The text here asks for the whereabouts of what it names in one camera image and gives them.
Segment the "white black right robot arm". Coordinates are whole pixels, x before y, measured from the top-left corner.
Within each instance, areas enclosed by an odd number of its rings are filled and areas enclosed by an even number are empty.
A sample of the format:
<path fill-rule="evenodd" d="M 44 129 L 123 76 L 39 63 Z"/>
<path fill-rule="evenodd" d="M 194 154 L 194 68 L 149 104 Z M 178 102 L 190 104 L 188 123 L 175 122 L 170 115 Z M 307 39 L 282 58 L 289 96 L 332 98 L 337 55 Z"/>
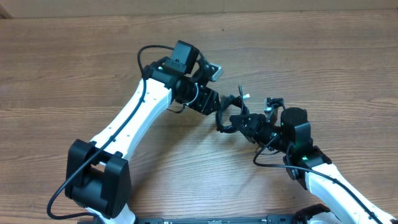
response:
<path fill-rule="evenodd" d="M 233 115 L 231 124 L 262 149 L 285 154 L 281 168 L 322 203 L 298 211 L 293 223 L 397 223 L 397 218 L 381 210 L 356 190 L 311 137 L 307 111 L 284 109 L 280 125 L 263 114 Z"/>

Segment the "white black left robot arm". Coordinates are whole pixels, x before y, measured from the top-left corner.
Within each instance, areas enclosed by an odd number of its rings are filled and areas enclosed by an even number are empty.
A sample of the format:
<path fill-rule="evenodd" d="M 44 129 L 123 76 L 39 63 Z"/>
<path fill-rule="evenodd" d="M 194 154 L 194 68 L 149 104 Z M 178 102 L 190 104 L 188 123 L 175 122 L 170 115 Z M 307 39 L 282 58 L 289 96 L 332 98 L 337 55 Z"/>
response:
<path fill-rule="evenodd" d="M 126 106 L 89 142 L 77 139 L 68 151 L 61 190 L 85 208 L 92 223 L 135 223 L 127 201 L 131 193 L 129 161 L 156 118 L 172 102 L 203 115 L 220 107 L 218 93 L 207 87 L 223 73 L 193 45 L 179 40 L 171 56 L 140 65 L 142 78 Z"/>

